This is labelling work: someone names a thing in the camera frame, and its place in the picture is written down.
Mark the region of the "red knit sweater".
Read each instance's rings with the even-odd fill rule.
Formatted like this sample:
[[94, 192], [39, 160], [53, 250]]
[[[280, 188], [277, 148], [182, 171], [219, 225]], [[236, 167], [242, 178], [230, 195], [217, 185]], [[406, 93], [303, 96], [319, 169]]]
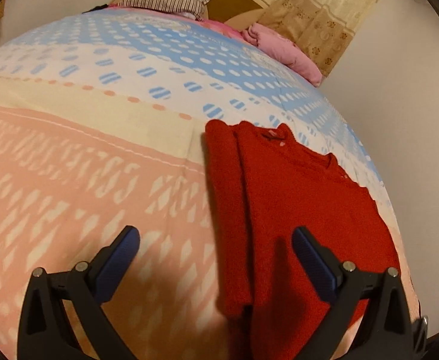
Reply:
[[291, 359], [328, 312], [293, 252], [294, 229], [367, 272], [398, 267], [389, 229], [336, 157], [298, 143], [285, 124], [212, 120], [205, 140], [229, 356]]

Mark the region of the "polka dot bed cover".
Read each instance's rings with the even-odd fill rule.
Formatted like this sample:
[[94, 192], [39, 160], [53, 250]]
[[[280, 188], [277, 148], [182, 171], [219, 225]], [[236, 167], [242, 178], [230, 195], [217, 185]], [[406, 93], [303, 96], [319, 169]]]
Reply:
[[232, 359], [219, 308], [206, 125], [287, 125], [376, 202], [420, 315], [374, 164], [313, 85], [195, 24], [97, 10], [0, 48], [0, 350], [17, 358], [32, 272], [90, 262], [130, 225], [140, 248], [104, 311], [138, 359]]

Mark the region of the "striped pillow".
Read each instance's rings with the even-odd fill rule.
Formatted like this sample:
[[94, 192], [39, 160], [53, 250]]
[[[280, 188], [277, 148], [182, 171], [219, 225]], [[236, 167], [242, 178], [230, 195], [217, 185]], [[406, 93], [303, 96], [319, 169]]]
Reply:
[[121, 0], [115, 5], [126, 8], [139, 8], [167, 14], [185, 14], [194, 20], [206, 17], [206, 7], [210, 0]]

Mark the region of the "beige curtain behind headboard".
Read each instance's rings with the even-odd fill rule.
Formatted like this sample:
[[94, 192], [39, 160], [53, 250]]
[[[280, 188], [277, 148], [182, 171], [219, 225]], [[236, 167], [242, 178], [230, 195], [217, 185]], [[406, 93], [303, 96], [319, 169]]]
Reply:
[[327, 77], [379, 0], [275, 0], [258, 23], [295, 43]]

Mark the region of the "pink pillow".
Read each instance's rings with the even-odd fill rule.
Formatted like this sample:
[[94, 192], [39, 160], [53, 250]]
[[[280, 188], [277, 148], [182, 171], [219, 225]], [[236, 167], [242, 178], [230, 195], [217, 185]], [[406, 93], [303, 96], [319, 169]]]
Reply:
[[242, 37], [270, 58], [282, 63], [298, 75], [319, 87], [323, 75], [316, 64], [289, 39], [259, 23], [241, 31]]

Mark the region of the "pink bed sheet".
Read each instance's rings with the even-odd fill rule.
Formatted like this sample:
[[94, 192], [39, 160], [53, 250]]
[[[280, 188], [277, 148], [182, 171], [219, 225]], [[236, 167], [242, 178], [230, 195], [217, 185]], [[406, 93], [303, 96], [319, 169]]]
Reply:
[[143, 8], [132, 8], [132, 7], [120, 7], [118, 5], [108, 5], [106, 10], [117, 11], [122, 13], [133, 14], [134, 16], [140, 17], [145, 16], [149, 18], [161, 19], [161, 20], [172, 20], [176, 23], [181, 24], [195, 24], [197, 27], [202, 27], [204, 29], [209, 29], [215, 33], [224, 35], [226, 38], [236, 39], [237, 41], [245, 42], [241, 32], [228, 26], [224, 23], [220, 23], [211, 19], [201, 19], [197, 20], [194, 16], [190, 14], [176, 14], [176, 13], [164, 13], [156, 10], [148, 10]]

